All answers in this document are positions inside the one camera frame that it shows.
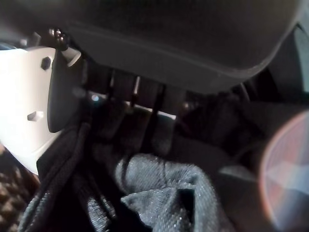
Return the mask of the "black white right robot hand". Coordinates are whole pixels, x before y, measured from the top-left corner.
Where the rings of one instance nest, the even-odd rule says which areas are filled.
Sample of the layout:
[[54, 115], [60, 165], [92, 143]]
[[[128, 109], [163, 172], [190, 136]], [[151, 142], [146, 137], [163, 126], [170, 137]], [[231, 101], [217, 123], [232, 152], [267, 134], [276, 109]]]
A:
[[305, 0], [3, 0], [0, 142], [29, 171], [109, 71], [199, 93], [266, 67]]

